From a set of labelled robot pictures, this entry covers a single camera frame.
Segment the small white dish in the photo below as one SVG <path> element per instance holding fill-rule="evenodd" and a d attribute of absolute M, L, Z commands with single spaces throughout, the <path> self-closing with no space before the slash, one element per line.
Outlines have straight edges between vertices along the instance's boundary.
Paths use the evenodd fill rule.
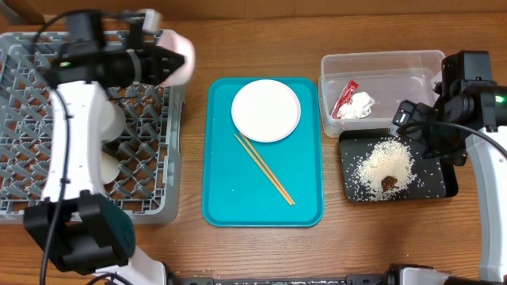
<path fill-rule="evenodd" d="M 158 38 L 157 45 L 182 55 L 185 61 L 160 86 L 182 86 L 187 84 L 193 76 L 196 65 L 196 52 L 193 43 L 174 30 L 164 29 Z"/>

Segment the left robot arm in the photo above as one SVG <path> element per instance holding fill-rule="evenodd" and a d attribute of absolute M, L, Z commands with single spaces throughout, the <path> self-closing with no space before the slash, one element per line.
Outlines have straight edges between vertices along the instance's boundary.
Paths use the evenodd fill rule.
<path fill-rule="evenodd" d="M 114 15 L 129 26 L 119 48 L 106 45 L 99 9 L 63 13 L 69 39 L 43 76 L 50 88 L 52 137 L 50 169 L 41 203 L 27 207 L 23 224 L 42 249 L 41 276 L 49 264 L 61 272 L 120 284 L 175 284 L 169 267 L 151 259 L 135 241 L 127 213 L 105 193 L 107 165 L 102 144 L 120 136 L 124 113 L 111 100 L 111 87 L 182 85 L 195 66 L 192 44 L 170 32 L 170 44 L 146 41 L 159 31 L 153 9 Z"/>

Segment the brown food lump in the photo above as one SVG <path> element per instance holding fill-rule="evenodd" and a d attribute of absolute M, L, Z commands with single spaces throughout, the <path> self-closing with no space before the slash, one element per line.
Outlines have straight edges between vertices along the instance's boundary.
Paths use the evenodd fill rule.
<path fill-rule="evenodd" d="M 392 176 L 386 176 L 381 181 L 382 190 L 384 192 L 390 191 L 392 189 L 397 188 L 398 180 Z"/>

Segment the grey bowl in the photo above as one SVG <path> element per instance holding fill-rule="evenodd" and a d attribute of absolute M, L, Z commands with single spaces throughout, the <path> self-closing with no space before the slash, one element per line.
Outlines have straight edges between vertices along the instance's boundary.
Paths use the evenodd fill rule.
<path fill-rule="evenodd" d="M 101 129 L 101 140 L 109 143 L 118 138 L 126 125 L 124 110 L 117 104 L 106 101 L 101 108 L 99 126 Z"/>

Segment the red snack wrapper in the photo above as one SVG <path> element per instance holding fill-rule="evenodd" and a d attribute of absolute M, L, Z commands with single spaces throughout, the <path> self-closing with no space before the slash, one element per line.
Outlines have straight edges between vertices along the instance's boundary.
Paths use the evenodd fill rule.
<path fill-rule="evenodd" d="M 337 99 L 336 103 L 334 104 L 333 110 L 331 112 L 331 118 L 332 119 L 338 119 L 338 111 L 339 109 L 345 105 L 348 104 L 352 98 L 352 95 L 356 92 L 358 89 L 359 84 L 355 81 L 351 80 L 346 87 L 341 91 L 340 97 Z"/>

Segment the white cup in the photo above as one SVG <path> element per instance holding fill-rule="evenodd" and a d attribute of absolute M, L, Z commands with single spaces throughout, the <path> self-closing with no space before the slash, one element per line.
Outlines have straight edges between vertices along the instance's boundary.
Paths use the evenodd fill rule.
<path fill-rule="evenodd" d="M 101 180 L 103 184 L 109 184 L 118 177 L 119 165 L 116 158 L 105 152 L 101 153 Z"/>

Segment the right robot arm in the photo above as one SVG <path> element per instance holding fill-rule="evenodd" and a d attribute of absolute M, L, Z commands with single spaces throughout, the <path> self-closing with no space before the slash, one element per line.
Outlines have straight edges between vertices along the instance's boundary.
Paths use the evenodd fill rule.
<path fill-rule="evenodd" d="M 506 282 L 506 88 L 492 77 L 486 51 L 460 51 L 441 62 L 434 106 L 403 101 L 389 132 L 423 147 L 423 158 L 455 166 L 471 160 L 478 190 L 482 284 Z"/>

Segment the white tissue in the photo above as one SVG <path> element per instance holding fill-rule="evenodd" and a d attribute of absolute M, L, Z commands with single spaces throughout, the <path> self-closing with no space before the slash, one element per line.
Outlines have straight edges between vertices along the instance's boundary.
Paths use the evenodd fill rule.
<path fill-rule="evenodd" d="M 372 112 L 375 100 L 366 92 L 354 93 L 348 103 L 337 112 L 337 118 L 343 120 L 363 119 Z"/>

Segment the large white plate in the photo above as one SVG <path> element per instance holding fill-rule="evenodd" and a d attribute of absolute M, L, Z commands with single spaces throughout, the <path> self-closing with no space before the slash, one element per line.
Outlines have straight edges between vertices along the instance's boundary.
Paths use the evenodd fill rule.
<path fill-rule="evenodd" d="M 274 143 L 299 124 L 301 105 L 286 84 L 260 79 L 244 85 L 234 96 L 231 116 L 238 131 L 256 142 Z"/>

